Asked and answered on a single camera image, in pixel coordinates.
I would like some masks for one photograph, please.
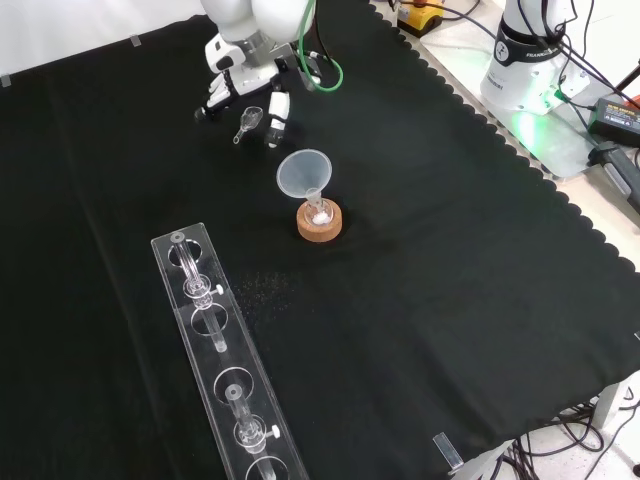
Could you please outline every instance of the black tablecloth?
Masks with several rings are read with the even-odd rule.
[[[576,207],[361,1],[320,18],[333,95],[292,72],[285,143],[194,125],[193,18],[0,91],[0,477],[223,478],[149,241],[204,222],[312,478],[424,479],[640,369],[640,282]],[[327,83],[333,80],[327,70]],[[276,186],[332,160],[345,231]]]

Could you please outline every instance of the clear acrylic rack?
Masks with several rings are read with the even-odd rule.
[[[151,241],[230,480],[308,480],[203,224]]]

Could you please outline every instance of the small glass funnel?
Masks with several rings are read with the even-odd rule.
[[[299,150],[278,167],[276,180],[285,195],[306,198],[304,217],[311,225],[322,226],[333,220],[333,208],[322,198],[322,189],[331,179],[331,162],[318,150]]]

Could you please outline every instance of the green light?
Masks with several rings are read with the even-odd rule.
[[[527,150],[531,149],[536,144],[536,119],[537,115],[528,112],[520,112],[517,114],[514,130],[516,137],[527,147]]]

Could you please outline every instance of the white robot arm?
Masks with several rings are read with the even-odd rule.
[[[209,100],[196,119],[212,119],[240,96],[273,88],[267,143],[282,140],[289,116],[289,94],[282,91],[273,52],[297,40],[308,2],[313,0],[201,0],[218,35],[205,47],[209,68],[219,74],[209,88]],[[311,27],[313,15],[305,23]]]
[[[581,68],[561,55],[564,24],[573,14],[569,0],[507,0],[491,66],[480,89],[506,110],[544,115],[589,85]]]

